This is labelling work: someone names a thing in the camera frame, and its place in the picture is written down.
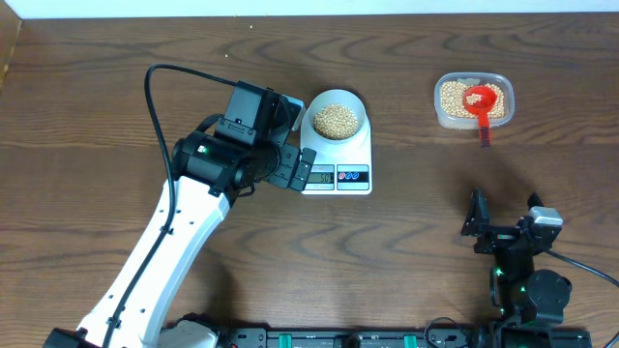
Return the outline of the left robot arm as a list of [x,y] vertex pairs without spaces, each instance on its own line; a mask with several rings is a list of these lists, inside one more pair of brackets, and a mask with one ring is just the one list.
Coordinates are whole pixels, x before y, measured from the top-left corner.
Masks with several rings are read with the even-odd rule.
[[300,100],[236,82],[226,111],[174,146],[157,210],[104,297],[76,330],[54,329],[45,346],[161,346],[180,285],[235,200],[261,181],[304,189],[315,152],[287,141],[304,114]]

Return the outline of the red plastic measuring scoop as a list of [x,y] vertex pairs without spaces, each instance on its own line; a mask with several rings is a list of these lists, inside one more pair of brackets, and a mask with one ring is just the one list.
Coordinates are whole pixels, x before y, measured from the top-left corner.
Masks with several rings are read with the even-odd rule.
[[497,102],[497,95],[492,89],[482,85],[472,86],[465,90],[462,97],[464,108],[477,116],[481,147],[491,146],[491,132],[488,113]]

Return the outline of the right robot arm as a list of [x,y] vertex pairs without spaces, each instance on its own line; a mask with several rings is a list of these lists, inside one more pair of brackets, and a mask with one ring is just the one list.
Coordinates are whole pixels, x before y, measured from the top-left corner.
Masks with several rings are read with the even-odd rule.
[[534,257],[552,247],[562,230],[556,209],[537,193],[527,200],[528,214],[514,226],[490,223],[486,198],[473,190],[460,234],[475,237],[474,251],[494,257],[489,272],[490,299],[500,318],[481,327],[473,347],[577,347],[578,333],[557,328],[564,320],[572,283],[548,269],[536,269]]

